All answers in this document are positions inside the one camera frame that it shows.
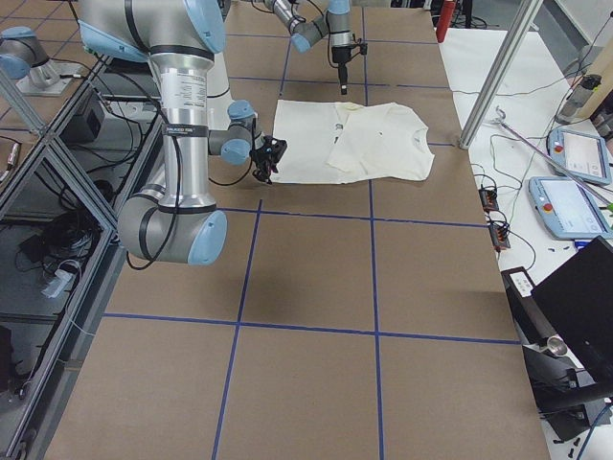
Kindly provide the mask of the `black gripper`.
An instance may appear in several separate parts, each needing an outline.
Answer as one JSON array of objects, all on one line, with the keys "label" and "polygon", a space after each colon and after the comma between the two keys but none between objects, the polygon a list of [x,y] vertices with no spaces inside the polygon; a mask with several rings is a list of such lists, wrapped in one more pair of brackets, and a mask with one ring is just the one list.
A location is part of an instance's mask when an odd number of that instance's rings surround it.
[{"label": "black gripper", "polygon": [[261,183],[271,185],[270,175],[277,173],[278,164],[287,149],[287,142],[274,138],[271,135],[263,136],[263,144],[250,151],[250,157],[254,162],[254,177]]},{"label": "black gripper", "polygon": [[348,69],[347,63],[351,60],[351,46],[332,46],[331,65],[337,69],[340,92],[342,95],[348,94]]}]

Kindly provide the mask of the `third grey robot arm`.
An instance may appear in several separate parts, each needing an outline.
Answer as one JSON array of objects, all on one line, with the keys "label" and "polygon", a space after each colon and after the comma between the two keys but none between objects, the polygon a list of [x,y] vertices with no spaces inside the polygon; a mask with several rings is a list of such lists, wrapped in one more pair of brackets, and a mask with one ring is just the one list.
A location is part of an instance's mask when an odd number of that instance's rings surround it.
[{"label": "third grey robot arm", "polygon": [[59,96],[81,65],[51,59],[32,29],[17,26],[1,32],[1,69],[27,96]]}]

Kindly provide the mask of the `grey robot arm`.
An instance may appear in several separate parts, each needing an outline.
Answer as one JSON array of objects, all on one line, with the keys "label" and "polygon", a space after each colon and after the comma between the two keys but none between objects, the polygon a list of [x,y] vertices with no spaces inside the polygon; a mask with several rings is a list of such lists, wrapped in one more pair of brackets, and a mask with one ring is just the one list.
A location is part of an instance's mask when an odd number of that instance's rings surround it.
[{"label": "grey robot arm", "polygon": [[262,1],[285,25],[291,43],[299,53],[310,50],[317,42],[328,40],[329,65],[337,70],[340,93],[348,94],[348,63],[355,57],[353,50],[362,43],[351,29],[351,2],[329,1],[328,7],[308,21],[295,12],[297,1]]},{"label": "grey robot arm", "polygon": [[157,261],[210,265],[222,251],[227,218],[209,191],[208,160],[250,161],[267,183],[287,144],[261,132],[245,100],[224,102],[227,127],[209,126],[210,82],[227,81],[224,20],[216,1],[83,1],[80,35],[96,53],[149,66],[160,100],[164,160],[118,218],[124,248]]}]

